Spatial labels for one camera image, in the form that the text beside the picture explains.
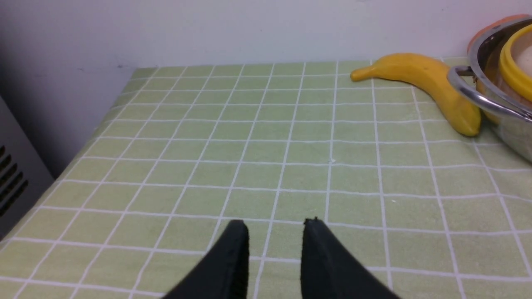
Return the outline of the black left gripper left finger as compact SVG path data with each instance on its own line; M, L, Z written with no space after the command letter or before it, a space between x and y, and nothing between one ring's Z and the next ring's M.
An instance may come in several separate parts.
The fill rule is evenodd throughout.
M245 299L249 283L249 230L231 220L214 246L165 299Z

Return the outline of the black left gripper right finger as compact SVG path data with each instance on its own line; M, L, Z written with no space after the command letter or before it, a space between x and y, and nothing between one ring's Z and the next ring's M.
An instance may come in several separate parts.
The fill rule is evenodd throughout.
M304 299L398 299L318 218L306 219L300 265Z

